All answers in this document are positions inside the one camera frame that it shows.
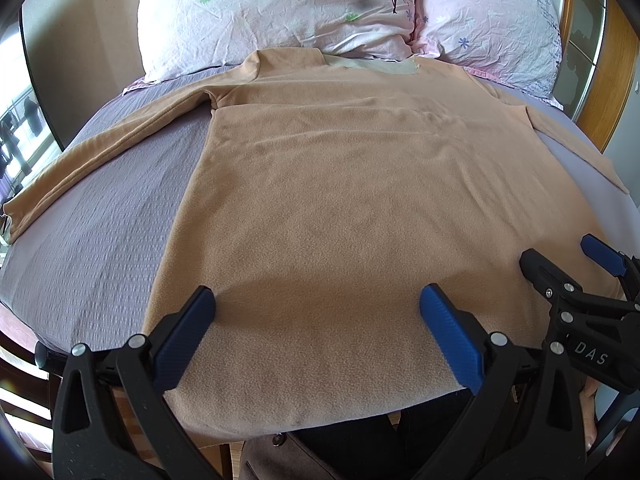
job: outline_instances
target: floral pillowcase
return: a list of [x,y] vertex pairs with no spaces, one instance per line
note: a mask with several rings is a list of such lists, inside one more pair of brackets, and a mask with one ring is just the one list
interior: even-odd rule
[[558,105],[551,95],[562,59],[552,0],[416,0],[415,54]]
[[140,0],[138,8],[146,82],[279,46],[403,60],[413,29],[414,0]]

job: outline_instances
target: pink pillowcase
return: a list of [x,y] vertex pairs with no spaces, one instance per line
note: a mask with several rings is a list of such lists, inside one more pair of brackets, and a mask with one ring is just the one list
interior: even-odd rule
[[554,102],[562,59],[552,0],[416,0],[415,54]]

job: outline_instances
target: person's hand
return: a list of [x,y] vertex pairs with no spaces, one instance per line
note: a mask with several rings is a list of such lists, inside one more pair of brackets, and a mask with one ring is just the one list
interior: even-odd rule
[[[596,430],[596,392],[598,391],[600,383],[591,377],[587,377],[587,381],[584,385],[584,389],[580,392],[580,407],[582,409],[582,423],[584,425],[584,447],[588,451],[596,441],[598,431]],[[609,447],[607,448],[606,455],[616,447],[616,444],[620,441],[625,434],[626,428],[616,435]]]

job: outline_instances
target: person's leg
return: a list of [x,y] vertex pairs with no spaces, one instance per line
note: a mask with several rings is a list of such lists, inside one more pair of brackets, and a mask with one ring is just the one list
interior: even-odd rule
[[406,463],[415,470],[429,459],[473,398],[459,390],[402,410],[398,437],[404,442]]
[[294,433],[346,480],[404,478],[404,450],[386,415]]
[[18,148],[18,145],[16,142],[14,142],[14,136],[9,136],[7,138],[3,137],[3,141],[4,141],[4,145],[6,146],[6,150],[9,152],[9,157],[13,158],[15,157],[15,160],[18,161],[18,164],[20,164],[20,169],[22,170],[22,172],[25,175],[28,175],[31,173],[31,167],[28,165],[27,161],[24,160],[24,157],[22,156],[22,152],[20,151],[20,148]]

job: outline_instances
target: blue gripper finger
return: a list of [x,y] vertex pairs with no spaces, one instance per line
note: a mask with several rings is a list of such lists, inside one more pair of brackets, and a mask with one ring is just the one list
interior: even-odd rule
[[444,354],[456,380],[478,394],[484,382],[482,355],[456,319],[444,293],[427,285],[420,295],[420,315]]
[[216,315],[216,300],[208,288],[201,287],[190,299],[174,329],[156,352],[153,364],[154,390],[173,390],[187,369],[193,354]]
[[623,257],[602,240],[593,235],[584,235],[580,242],[582,252],[612,276],[623,278],[626,274]]

